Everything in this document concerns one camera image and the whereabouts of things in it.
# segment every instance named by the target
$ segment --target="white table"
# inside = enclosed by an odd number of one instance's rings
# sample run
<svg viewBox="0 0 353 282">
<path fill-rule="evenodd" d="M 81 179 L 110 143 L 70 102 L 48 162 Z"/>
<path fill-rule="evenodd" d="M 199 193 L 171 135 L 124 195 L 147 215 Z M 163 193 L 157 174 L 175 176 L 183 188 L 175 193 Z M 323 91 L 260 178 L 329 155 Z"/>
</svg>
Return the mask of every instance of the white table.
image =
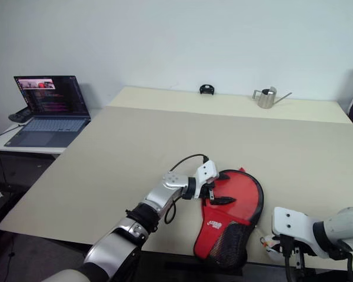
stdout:
<svg viewBox="0 0 353 282">
<path fill-rule="evenodd" d="M 89 114 L 91 119 L 93 119 L 100 109 L 91 109 L 89 110 Z M 0 151 L 7 151 L 7 152 L 22 152 L 22 153 L 41 153 L 41 154 L 50 154 L 53 156 L 60 155 L 62 152 L 64 152 L 65 148 L 52 148 L 52 147 L 6 147 L 4 146 L 13 136 L 17 134 L 22 129 L 22 126 L 18 127 L 18 124 L 13 124 L 10 127 L 8 127 L 6 130 L 3 132 L 6 132 L 8 130 L 11 130 L 3 135 L 0 136 Z"/>
<path fill-rule="evenodd" d="M 124 88 L 48 168 L 0 229 L 92 244 L 178 160 L 200 152 L 219 170 L 244 167 L 264 189 L 259 228 L 271 232 L 275 206 L 322 219 L 353 206 L 353 124 L 335 102 L 285 99 L 260 109 L 245 96 Z M 201 160 L 179 168 L 193 174 Z M 200 202 L 179 201 L 177 216 L 144 250 L 191 254 Z M 254 232 L 248 260 L 276 264 Z M 306 257 L 306 266 L 346 269 Z"/>
</svg>

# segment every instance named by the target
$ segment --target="printed logo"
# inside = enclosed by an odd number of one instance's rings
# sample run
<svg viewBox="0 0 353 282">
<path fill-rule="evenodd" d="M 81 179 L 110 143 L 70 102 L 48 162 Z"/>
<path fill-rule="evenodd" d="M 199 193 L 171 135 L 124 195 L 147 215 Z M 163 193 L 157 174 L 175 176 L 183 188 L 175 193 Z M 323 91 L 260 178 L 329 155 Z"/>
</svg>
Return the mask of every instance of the printed logo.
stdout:
<svg viewBox="0 0 353 282">
<path fill-rule="evenodd" d="M 213 228 L 220 229 L 222 226 L 222 223 L 211 220 L 207 223 L 207 225 L 211 225 Z"/>
</svg>

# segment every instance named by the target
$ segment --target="white wall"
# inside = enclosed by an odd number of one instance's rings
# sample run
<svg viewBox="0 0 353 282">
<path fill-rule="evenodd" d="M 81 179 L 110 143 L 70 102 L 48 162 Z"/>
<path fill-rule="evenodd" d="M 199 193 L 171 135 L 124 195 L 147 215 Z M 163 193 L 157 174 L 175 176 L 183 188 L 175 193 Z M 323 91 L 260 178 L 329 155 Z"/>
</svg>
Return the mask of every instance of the white wall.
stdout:
<svg viewBox="0 0 353 282">
<path fill-rule="evenodd" d="M 0 0 L 0 131 L 14 75 L 76 75 L 90 107 L 124 85 L 353 96 L 353 0 Z"/>
</svg>

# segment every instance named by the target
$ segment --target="black mesh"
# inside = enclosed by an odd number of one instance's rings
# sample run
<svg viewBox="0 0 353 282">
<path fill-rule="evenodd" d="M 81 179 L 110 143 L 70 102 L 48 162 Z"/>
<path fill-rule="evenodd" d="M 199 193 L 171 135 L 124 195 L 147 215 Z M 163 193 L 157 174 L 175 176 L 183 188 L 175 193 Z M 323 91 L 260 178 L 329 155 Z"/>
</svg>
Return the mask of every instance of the black mesh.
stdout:
<svg viewBox="0 0 353 282">
<path fill-rule="evenodd" d="M 230 222 L 214 244 L 208 260 L 220 268 L 242 267 L 247 261 L 246 244 L 253 229 L 236 221 Z"/>
</svg>

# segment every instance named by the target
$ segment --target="laptop screen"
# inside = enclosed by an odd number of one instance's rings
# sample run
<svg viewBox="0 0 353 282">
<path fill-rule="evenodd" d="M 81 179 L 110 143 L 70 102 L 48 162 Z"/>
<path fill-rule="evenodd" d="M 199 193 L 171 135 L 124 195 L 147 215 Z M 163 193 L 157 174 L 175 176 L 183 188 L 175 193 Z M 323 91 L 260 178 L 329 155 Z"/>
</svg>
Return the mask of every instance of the laptop screen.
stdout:
<svg viewBox="0 0 353 282">
<path fill-rule="evenodd" d="M 35 115 L 89 116 L 75 76 L 15 76 Z"/>
</svg>

